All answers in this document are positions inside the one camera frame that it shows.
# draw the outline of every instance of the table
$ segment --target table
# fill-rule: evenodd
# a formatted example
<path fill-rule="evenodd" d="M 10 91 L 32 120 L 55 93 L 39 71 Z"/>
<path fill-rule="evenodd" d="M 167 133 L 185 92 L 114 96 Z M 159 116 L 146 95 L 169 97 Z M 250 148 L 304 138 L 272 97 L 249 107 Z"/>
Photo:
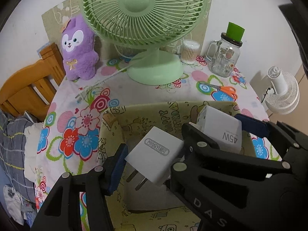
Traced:
<path fill-rule="evenodd" d="M 39 209 L 50 189 L 63 172 L 73 175 L 87 173 L 96 166 L 104 152 L 98 151 L 100 121 L 107 107 L 172 101 L 233 101 L 222 91 L 203 85 L 233 86 L 236 89 L 241 113 L 259 120 L 269 120 L 259 98 L 241 72 L 234 68 L 229 78 L 210 72 L 206 60 L 198 56 L 192 65 L 184 65 L 180 79 L 160 86 L 139 84 L 120 72 L 100 85 L 93 86 L 107 76 L 127 66 L 129 59 L 112 59 L 101 63 L 95 77 L 89 81 L 61 83 L 45 119 L 36 160 L 35 195 Z M 85 98 L 75 98 L 88 90 Z M 256 156 L 263 159 L 280 159 L 268 140 L 252 136 Z M 81 194 L 81 212 L 86 206 Z"/>

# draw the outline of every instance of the fan base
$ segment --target fan base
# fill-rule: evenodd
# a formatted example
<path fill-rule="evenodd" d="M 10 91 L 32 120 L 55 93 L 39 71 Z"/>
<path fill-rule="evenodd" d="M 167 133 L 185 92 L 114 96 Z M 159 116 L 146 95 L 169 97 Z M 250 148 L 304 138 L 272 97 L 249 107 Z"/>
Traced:
<path fill-rule="evenodd" d="M 184 72 L 180 59 L 161 50 L 148 50 L 130 61 L 127 74 L 136 82 L 146 85 L 164 85 L 179 79 Z"/>

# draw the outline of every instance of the embossed logo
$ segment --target embossed logo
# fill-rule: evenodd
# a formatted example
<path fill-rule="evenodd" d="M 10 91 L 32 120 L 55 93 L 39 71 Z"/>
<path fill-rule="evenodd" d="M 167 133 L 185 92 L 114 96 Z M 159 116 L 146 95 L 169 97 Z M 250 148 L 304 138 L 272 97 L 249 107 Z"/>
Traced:
<path fill-rule="evenodd" d="M 169 149 L 167 149 L 163 145 L 160 145 L 156 141 L 153 141 L 150 138 L 145 139 L 144 144 L 154 149 L 158 153 L 162 154 L 163 156 L 167 156 L 169 154 Z"/>

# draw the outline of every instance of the scissors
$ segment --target scissors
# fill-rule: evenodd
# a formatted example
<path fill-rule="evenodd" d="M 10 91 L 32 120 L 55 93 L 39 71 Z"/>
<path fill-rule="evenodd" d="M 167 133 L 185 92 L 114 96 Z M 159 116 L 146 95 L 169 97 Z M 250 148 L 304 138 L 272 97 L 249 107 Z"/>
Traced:
<path fill-rule="evenodd" d="M 200 84 L 203 85 L 207 85 L 209 87 L 215 88 L 217 90 L 220 90 L 224 93 L 226 93 L 228 96 L 230 96 L 232 99 L 237 100 L 238 99 L 238 95 L 236 94 L 236 89 L 230 86 L 217 86 L 217 85 L 213 85 L 210 83 L 206 83 L 206 82 L 199 82 Z"/>

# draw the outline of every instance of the fan center cap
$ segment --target fan center cap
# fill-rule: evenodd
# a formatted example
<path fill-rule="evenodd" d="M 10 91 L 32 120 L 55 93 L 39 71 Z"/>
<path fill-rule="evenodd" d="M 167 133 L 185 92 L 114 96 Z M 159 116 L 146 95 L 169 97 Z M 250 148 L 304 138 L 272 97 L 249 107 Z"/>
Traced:
<path fill-rule="evenodd" d="M 138 13 L 149 6 L 149 0 L 125 0 L 124 5 L 128 11 Z"/>

